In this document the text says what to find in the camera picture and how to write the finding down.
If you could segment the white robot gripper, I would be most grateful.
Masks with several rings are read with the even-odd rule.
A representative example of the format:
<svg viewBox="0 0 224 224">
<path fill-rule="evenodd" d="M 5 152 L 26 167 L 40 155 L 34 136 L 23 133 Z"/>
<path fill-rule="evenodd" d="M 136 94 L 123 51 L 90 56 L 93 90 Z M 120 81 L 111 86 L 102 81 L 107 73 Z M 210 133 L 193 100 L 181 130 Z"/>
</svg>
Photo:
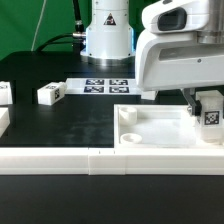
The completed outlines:
<svg viewBox="0 0 224 224">
<path fill-rule="evenodd" d="M 191 116 L 202 104 L 191 87 L 224 84 L 224 0 L 159 0 L 142 11 L 135 79 L 143 91 L 185 88 Z"/>
</svg>

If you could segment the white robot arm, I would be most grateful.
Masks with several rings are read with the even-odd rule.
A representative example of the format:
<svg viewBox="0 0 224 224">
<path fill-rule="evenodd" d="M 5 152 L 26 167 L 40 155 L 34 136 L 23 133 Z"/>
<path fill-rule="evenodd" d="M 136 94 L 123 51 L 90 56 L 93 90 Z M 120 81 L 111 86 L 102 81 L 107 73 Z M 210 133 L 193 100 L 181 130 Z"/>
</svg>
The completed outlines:
<svg viewBox="0 0 224 224">
<path fill-rule="evenodd" d="M 205 102 L 191 91 L 224 85 L 224 0 L 159 0 L 143 9 L 137 40 L 128 6 L 128 0 L 92 0 L 82 59 L 103 66 L 134 59 L 144 99 L 180 89 L 191 114 L 202 115 Z"/>
</svg>

